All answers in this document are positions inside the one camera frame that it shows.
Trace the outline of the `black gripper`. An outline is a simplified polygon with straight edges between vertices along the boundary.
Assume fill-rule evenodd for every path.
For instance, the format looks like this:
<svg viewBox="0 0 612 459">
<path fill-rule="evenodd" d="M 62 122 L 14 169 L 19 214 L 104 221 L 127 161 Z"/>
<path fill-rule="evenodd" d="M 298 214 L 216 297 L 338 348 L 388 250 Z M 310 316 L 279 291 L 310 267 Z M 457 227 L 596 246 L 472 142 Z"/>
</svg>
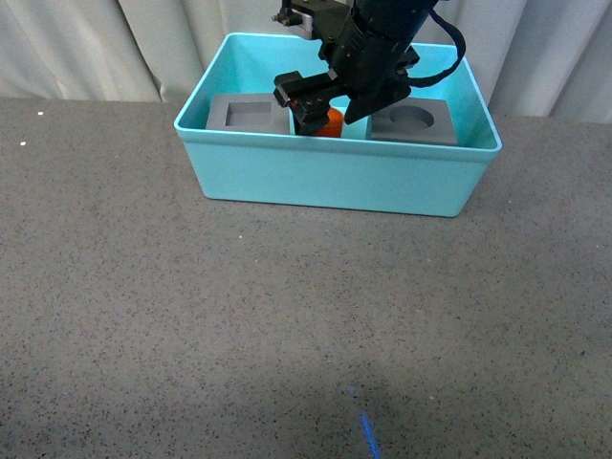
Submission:
<svg viewBox="0 0 612 459">
<path fill-rule="evenodd" d="M 273 95 L 293 114 L 294 130 L 314 136 L 328 122 L 330 101 L 350 98 L 351 124 L 407 98 L 409 85 L 384 86 L 407 65 L 407 51 L 421 28 L 419 1 L 283 1 L 272 21 L 309 40 L 328 71 L 304 77 L 294 71 L 274 78 Z"/>
</svg>

